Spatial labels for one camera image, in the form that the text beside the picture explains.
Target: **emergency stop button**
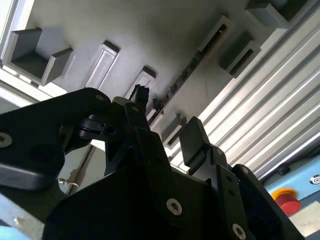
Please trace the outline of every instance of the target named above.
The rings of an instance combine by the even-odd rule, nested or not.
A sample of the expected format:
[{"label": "emergency stop button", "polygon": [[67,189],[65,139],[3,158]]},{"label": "emergency stop button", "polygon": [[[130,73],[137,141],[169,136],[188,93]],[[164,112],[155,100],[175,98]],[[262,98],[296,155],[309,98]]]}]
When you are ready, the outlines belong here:
[{"label": "emergency stop button", "polygon": [[272,198],[286,215],[297,213],[301,203],[297,200],[297,192],[292,188],[280,188],[272,194]]}]

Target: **gray plastic block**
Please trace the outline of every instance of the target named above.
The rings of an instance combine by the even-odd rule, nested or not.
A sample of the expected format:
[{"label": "gray plastic block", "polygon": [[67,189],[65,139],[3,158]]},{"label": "gray plastic block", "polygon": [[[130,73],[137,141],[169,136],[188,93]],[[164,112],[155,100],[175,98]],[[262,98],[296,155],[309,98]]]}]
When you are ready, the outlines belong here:
[{"label": "gray plastic block", "polygon": [[120,49],[109,41],[101,44],[85,77],[87,88],[100,88],[117,60],[119,51]]},{"label": "gray plastic block", "polygon": [[37,53],[41,34],[40,28],[12,31],[4,53],[3,64],[34,83],[45,86],[62,74],[73,50],[67,48],[46,59]]},{"label": "gray plastic block", "polygon": [[179,141],[179,132],[187,124],[187,120],[179,114],[173,119],[169,126],[162,132],[161,140],[165,147],[172,149]]},{"label": "gray plastic block", "polygon": [[267,27],[287,29],[289,22],[272,6],[271,3],[258,4],[247,8],[246,11]]},{"label": "gray plastic block", "polygon": [[260,51],[259,46],[244,34],[224,54],[219,65],[231,76],[237,78]]}]

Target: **corrugated metal panel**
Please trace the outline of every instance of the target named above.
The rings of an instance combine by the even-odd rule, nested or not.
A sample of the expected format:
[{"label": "corrugated metal panel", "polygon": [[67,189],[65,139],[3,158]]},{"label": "corrugated metal panel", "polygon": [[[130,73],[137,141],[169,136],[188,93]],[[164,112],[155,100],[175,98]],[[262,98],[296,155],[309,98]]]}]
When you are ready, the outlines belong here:
[{"label": "corrugated metal panel", "polygon": [[[318,1],[205,111],[211,143],[225,152],[230,164],[245,164],[257,177],[320,137],[319,7]],[[182,154],[176,151],[171,163],[186,171],[181,162]]]}]

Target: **red button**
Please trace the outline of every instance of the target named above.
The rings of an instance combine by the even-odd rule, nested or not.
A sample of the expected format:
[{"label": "red button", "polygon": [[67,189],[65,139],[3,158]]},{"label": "red button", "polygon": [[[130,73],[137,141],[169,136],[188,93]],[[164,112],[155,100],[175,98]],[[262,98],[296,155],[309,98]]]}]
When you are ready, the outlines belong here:
[{"label": "red button", "polygon": [[295,214],[301,208],[301,203],[290,193],[281,194],[275,199],[275,202],[287,215]]}]

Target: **black mechanical arm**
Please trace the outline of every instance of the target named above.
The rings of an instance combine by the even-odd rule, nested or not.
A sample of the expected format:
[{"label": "black mechanical arm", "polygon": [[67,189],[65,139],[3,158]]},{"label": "black mechanical arm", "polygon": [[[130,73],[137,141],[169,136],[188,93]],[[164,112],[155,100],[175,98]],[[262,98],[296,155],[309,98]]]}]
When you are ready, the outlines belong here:
[{"label": "black mechanical arm", "polygon": [[[36,202],[27,211],[51,205],[35,215],[42,239],[304,239],[247,167],[227,164],[196,117],[179,136],[190,170],[171,168],[145,117],[148,95],[137,86],[131,101],[111,102],[85,88],[0,115],[0,191]],[[105,142],[105,178],[52,204],[46,193],[65,154],[92,139]]]}]

